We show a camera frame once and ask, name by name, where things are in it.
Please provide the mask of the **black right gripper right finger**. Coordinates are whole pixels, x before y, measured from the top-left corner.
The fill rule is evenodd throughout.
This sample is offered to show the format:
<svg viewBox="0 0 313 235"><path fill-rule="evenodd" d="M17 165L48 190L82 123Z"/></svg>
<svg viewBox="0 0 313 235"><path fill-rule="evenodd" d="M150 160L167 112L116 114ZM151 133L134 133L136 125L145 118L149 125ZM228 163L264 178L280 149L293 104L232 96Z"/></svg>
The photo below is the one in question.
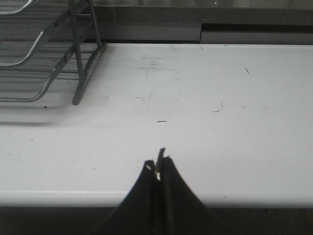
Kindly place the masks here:
<svg viewBox="0 0 313 235"><path fill-rule="evenodd" d="M170 157L157 161L160 230L163 235L233 235L235 230L193 193Z"/></svg>

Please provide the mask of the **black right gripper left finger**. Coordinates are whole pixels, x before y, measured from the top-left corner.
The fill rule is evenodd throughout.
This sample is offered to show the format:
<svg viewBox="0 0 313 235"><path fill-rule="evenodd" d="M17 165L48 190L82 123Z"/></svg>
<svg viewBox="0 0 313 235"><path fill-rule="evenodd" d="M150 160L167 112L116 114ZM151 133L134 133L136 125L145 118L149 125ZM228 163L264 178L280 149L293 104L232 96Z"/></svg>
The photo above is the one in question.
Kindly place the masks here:
<svg viewBox="0 0 313 235"><path fill-rule="evenodd" d="M155 164L144 162L142 171L111 221L112 235L151 235L151 193L155 182Z"/></svg>

